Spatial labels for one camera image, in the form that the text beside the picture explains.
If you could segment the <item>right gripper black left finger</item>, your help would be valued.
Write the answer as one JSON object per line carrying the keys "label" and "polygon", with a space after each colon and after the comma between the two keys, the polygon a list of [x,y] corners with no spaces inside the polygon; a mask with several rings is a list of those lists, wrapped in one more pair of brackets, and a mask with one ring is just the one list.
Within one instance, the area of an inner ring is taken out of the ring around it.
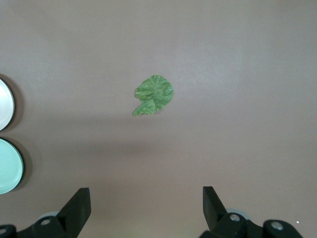
{"label": "right gripper black left finger", "polygon": [[28,228],[17,231],[1,225],[2,238],[76,238],[91,214],[90,190],[80,188],[55,216],[45,216]]}

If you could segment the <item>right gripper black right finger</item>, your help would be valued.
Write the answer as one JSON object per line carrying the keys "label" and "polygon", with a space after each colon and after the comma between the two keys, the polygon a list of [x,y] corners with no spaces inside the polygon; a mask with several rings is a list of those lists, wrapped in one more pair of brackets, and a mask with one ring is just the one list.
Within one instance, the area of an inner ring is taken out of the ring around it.
{"label": "right gripper black right finger", "polygon": [[212,186],[203,187],[203,214],[208,225],[202,238],[301,238],[302,235],[282,220],[266,220],[258,226],[235,212],[227,212]]}

